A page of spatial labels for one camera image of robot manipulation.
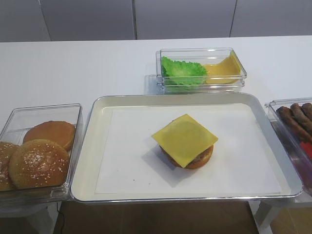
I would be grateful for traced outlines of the green lettuce leaf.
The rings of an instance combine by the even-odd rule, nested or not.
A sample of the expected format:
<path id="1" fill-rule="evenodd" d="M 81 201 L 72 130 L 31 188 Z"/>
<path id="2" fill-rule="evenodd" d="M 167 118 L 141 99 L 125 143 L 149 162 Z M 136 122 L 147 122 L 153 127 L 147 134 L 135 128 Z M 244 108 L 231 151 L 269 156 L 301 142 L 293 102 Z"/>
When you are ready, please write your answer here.
<path id="1" fill-rule="evenodd" d="M 197 62 L 161 58 L 162 74 L 165 85 L 201 85 L 208 76 L 207 70 Z"/>

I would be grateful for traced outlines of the clear lettuce cheese container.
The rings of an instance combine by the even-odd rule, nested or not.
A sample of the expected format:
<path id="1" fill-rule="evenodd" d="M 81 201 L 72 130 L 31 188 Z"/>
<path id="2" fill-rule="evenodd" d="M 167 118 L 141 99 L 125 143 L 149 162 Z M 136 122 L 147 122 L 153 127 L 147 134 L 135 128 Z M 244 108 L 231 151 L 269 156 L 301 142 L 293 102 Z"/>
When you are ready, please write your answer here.
<path id="1" fill-rule="evenodd" d="M 231 53 L 235 55 L 240 65 L 239 80 L 230 84 L 204 84 L 201 85 L 165 85 L 162 74 L 161 58 L 168 57 L 171 60 L 197 62 L 201 65 L 218 64 Z M 161 49 L 156 53 L 156 83 L 160 92 L 164 94 L 190 94 L 190 93 L 238 93 L 245 85 L 247 72 L 240 62 L 236 52 L 231 47 L 221 48 L 192 48 L 192 49 Z"/>

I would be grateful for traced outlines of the bottom burger bun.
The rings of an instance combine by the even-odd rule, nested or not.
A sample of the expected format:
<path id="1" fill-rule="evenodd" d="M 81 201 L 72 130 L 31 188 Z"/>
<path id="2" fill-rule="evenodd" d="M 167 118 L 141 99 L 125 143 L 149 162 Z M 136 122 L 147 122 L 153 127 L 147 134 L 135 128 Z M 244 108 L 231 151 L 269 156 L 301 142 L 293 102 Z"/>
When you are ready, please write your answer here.
<path id="1" fill-rule="evenodd" d="M 161 149 L 161 150 L 173 165 L 181 168 L 181 166 L 165 150 L 163 150 L 163 149 Z M 194 169 L 198 169 L 198 168 L 204 166 L 210 160 L 210 158 L 213 154 L 213 150 L 214 150 L 214 146 L 212 145 L 211 147 L 206 149 L 204 152 L 200 153 L 195 159 L 193 159 L 185 167 L 185 169 L 194 170 Z"/>

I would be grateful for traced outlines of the yellow cheese slice lower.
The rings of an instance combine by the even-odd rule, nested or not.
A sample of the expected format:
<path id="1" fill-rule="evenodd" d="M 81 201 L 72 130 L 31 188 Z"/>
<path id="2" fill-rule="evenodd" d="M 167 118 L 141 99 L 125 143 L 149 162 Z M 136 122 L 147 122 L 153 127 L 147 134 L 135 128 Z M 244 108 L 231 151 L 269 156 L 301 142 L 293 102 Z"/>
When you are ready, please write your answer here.
<path id="1" fill-rule="evenodd" d="M 240 65 L 233 53 L 218 64 L 205 64 L 203 66 L 208 74 L 206 84 L 235 83 L 239 79 L 234 77 L 238 77 L 241 73 Z"/>

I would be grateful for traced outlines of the plain bun half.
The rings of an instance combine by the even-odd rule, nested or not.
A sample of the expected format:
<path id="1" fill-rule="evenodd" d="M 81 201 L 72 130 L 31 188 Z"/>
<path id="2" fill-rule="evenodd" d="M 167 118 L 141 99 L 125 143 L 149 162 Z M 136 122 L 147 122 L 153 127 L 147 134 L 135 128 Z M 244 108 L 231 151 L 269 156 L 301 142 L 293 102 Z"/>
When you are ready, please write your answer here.
<path id="1" fill-rule="evenodd" d="M 24 136 L 23 143 L 35 140 L 46 139 L 62 146 L 66 151 L 72 149 L 75 126 L 66 121 L 47 121 L 31 128 Z"/>

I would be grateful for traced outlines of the white paper sheet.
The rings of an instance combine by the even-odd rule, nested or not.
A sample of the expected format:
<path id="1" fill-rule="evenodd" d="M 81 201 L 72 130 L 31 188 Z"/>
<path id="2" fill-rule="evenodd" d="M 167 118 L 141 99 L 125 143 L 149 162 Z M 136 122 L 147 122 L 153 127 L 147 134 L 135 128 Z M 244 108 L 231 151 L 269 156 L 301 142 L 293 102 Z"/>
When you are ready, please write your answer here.
<path id="1" fill-rule="evenodd" d="M 188 114 L 217 136 L 197 170 L 175 167 L 152 135 Z M 168 196 L 289 194 L 251 108 L 245 104 L 112 109 L 96 192 Z"/>

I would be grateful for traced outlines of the clear bun container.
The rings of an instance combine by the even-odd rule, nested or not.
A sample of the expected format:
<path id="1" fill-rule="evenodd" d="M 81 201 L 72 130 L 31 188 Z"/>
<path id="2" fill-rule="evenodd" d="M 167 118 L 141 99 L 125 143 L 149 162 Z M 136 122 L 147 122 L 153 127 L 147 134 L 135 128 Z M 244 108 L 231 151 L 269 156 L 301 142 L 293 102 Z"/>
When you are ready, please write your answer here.
<path id="1" fill-rule="evenodd" d="M 12 111 L 1 134 L 0 141 L 21 146 L 25 134 L 33 127 L 47 121 L 66 121 L 75 126 L 75 137 L 72 149 L 67 151 L 70 156 L 66 180 L 59 186 L 49 186 L 32 189 L 17 189 L 0 191 L 2 207 L 33 205 L 52 201 L 67 200 L 74 170 L 78 160 L 81 145 L 82 107 L 80 104 L 64 104 L 54 106 L 39 106 L 17 108 Z"/>

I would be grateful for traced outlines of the sesame bun top right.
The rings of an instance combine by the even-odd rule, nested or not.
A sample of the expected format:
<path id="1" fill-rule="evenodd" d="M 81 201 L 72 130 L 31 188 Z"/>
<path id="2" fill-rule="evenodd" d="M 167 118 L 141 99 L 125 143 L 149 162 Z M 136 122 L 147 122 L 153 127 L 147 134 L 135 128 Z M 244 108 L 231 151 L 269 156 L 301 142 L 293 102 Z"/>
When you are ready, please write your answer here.
<path id="1" fill-rule="evenodd" d="M 59 186 L 66 180 L 70 156 L 57 143 L 36 139 L 17 148 L 8 172 L 17 189 Z"/>

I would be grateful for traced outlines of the sesame bun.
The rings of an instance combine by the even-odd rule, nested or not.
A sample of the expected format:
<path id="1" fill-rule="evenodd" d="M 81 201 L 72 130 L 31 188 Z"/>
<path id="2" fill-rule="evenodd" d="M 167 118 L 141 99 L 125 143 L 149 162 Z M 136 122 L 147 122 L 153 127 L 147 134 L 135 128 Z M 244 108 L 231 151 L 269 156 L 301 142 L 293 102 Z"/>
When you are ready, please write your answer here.
<path id="1" fill-rule="evenodd" d="M 10 179 L 8 166 L 10 157 L 17 150 L 19 145 L 1 141 L 0 142 L 0 190 L 10 191 L 15 187 Z"/>
<path id="2" fill-rule="evenodd" d="M 17 189 L 59 186 L 66 180 L 70 156 L 57 143 L 36 139 L 17 148 L 8 172 Z"/>

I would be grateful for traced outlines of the clear patty tomato container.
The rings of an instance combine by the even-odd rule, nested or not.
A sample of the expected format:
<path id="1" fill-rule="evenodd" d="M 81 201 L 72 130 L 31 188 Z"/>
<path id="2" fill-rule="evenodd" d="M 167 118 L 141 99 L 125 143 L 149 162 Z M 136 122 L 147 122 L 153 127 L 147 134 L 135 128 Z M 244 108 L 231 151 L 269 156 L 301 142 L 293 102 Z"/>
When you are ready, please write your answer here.
<path id="1" fill-rule="evenodd" d="M 273 100 L 265 104 L 267 114 L 271 125 L 276 132 L 280 142 L 287 152 L 293 167 L 296 169 L 303 186 L 303 193 L 307 194 L 309 201 L 312 199 L 312 161 L 305 154 L 300 146 L 300 140 L 283 123 L 276 113 L 276 110 L 282 106 L 290 108 L 292 104 L 298 103 L 302 106 L 305 103 L 311 103 L 310 97 Z"/>

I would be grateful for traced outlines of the brown patty middle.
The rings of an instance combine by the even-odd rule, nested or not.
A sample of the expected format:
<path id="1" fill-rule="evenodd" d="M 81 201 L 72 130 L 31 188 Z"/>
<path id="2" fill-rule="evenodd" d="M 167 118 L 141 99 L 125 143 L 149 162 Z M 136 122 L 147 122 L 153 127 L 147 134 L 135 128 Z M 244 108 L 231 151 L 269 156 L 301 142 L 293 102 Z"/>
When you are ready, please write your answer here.
<path id="1" fill-rule="evenodd" d="M 294 118 L 303 127 L 310 135 L 312 134 L 312 121 L 304 114 L 300 105 L 294 103 L 291 105 L 291 110 L 294 115 Z"/>

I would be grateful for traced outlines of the brown patty left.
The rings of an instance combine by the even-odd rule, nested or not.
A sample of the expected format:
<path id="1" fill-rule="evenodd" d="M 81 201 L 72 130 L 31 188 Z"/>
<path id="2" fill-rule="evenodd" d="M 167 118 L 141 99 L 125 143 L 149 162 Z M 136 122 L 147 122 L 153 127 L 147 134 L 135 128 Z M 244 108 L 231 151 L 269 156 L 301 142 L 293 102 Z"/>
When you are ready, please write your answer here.
<path id="1" fill-rule="evenodd" d="M 292 117 L 292 111 L 290 108 L 282 106 L 276 110 L 276 113 L 283 121 L 283 123 L 294 135 L 298 137 L 300 141 L 308 143 L 312 142 L 312 136 L 295 121 L 295 119 Z"/>

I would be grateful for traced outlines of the brown patty right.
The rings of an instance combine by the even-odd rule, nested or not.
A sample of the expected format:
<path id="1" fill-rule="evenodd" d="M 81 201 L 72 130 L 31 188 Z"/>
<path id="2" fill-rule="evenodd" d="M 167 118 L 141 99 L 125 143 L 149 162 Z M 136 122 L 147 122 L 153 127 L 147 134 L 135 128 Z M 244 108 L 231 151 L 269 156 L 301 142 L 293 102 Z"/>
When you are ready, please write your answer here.
<path id="1" fill-rule="evenodd" d="M 312 121 L 312 104 L 311 103 L 305 103 L 301 107 L 304 114 L 309 118 L 310 121 Z"/>

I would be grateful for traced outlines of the sesame bun top left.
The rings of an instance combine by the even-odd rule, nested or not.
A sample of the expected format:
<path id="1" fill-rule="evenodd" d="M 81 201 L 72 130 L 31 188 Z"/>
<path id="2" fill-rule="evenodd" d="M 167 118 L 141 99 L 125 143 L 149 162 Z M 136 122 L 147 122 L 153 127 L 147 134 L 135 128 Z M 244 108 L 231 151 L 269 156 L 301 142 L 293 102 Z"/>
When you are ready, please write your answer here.
<path id="1" fill-rule="evenodd" d="M 1 141 L 0 142 L 0 190 L 10 191 L 15 187 L 10 179 L 8 166 L 10 157 L 17 150 L 19 145 Z"/>

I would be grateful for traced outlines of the red tomato slice front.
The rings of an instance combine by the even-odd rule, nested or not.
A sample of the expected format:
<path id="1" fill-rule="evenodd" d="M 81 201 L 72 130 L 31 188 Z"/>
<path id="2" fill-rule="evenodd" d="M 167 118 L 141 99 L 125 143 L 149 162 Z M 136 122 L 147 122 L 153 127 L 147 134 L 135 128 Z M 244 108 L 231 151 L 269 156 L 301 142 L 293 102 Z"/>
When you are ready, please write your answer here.
<path id="1" fill-rule="evenodd" d="M 309 159 L 312 160 L 312 145 L 309 142 L 300 142 L 300 146 Z"/>

